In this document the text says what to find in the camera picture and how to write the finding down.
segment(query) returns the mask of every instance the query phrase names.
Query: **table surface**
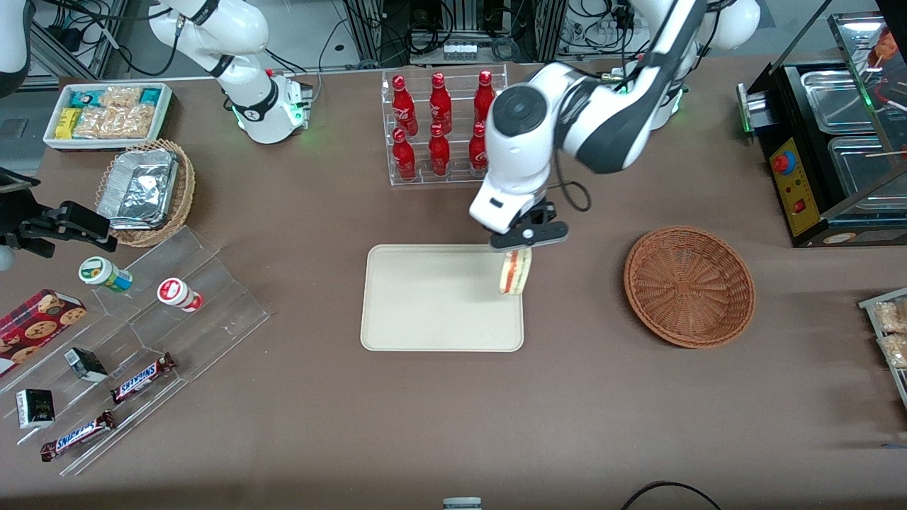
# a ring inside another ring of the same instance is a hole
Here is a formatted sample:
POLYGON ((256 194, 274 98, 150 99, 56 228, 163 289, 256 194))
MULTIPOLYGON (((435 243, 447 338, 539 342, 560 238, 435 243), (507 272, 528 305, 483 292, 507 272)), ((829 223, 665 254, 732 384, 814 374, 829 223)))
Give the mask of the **table surface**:
MULTIPOLYGON (((706 59, 626 172, 562 158, 592 210, 553 195, 571 238, 534 252, 512 354, 359 343, 372 247, 487 239, 467 214, 475 187, 388 184, 380 72, 325 76, 311 128, 273 146, 237 129, 214 81, 170 83, 167 134, 198 174, 189 225, 273 317, 80 476, 0 429, 0 507, 430 509, 479 495, 489 510, 602 509, 671 479, 725 508, 904 508, 907 452, 879 445, 907 440, 907 413, 856 306, 904 286, 904 248, 790 248, 734 97, 769 60, 706 59), (752 271, 755 318, 725 347, 670 346, 625 300, 630 246, 669 224, 712 231, 752 271)), ((90 204, 110 159, 48 150, 34 194, 90 204)), ((0 309, 41 288, 83 295, 75 268, 95 253, 20 256, 0 273, 0 309)), ((634 510, 655 507, 705 508, 659 489, 634 510)))

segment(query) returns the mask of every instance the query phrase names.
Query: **metal food pan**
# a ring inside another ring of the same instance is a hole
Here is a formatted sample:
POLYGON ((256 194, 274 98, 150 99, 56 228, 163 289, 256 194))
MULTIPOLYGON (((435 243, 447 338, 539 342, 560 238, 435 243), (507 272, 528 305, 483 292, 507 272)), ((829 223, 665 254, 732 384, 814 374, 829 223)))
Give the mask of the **metal food pan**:
MULTIPOLYGON (((866 154, 883 152, 876 136, 839 136, 828 143, 828 151, 848 195, 873 184, 892 169, 888 158, 866 157, 866 154)), ((856 206, 874 211, 907 208, 907 173, 885 184, 856 206)))
POLYGON ((800 82, 819 129, 828 134, 873 134, 873 122, 846 71, 813 71, 800 82))

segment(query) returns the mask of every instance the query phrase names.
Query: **brown woven basket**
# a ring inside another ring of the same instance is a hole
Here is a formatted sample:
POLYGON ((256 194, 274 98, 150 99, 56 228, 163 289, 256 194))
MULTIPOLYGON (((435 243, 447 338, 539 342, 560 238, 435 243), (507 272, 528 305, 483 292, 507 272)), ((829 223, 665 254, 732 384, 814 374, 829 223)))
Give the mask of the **brown woven basket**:
MULTIPOLYGON (((192 168, 192 162, 186 157, 186 152, 184 152, 176 143, 168 140, 155 140, 154 142, 147 142, 136 145, 135 147, 130 147, 126 152, 142 152, 154 149, 166 149, 176 153, 177 157, 179 157, 180 166, 176 173, 176 188, 174 189, 173 197, 171 198, 168 219, 163 227, 157 230, 110 230, 111 235, 119 242, 135 248, 149 248, 150 246, 154 246, 167 240, 171 235, 176 233, 176 231, 186 223, 186 218, 189 217, 189 209, 192 207, 192 193, 195 192, 195 170, 192 168)), ((107 172, 105 172, 101 178, 101 185, 94 194, 95 209, 101 202, 101 197, 104 194, 104 189, 107 187, 107 178, 110 177, 112 167, 113 162, 107 165, 107 172)))
POLYGON ((753 318, 756 292, 734 249, 693 227, 666 227, 639 238, 624 267, 633 311, 658 336, 686 348, 715 348, 753 318))

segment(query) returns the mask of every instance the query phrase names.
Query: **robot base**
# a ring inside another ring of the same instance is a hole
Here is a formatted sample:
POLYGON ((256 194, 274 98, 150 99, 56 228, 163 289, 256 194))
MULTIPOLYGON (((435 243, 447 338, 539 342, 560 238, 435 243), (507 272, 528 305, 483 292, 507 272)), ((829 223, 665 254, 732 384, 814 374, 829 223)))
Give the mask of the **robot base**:
POLYGON ((303 88, 299 82, 285 76, 274 76, 271 80, 278 86, 278 100, 265 113, 264 119, 258 122, 243 122, 236 109, 233 109, 239 127, 258 143, 277 143, 296 130, 307 129, 312 111, 311 87, 303 88))

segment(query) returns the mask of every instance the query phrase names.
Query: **red button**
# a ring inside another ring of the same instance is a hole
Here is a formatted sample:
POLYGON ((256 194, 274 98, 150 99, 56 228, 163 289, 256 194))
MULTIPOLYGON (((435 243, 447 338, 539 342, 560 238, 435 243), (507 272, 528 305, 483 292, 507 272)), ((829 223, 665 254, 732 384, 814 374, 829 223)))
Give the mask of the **red button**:
POLYGON ((790 165, 790 161, 787 159, 787 156, 781 154, 780 156, 772 160, 772 170, 778 173, 782 173, 787 170, 787 167, 790 165))

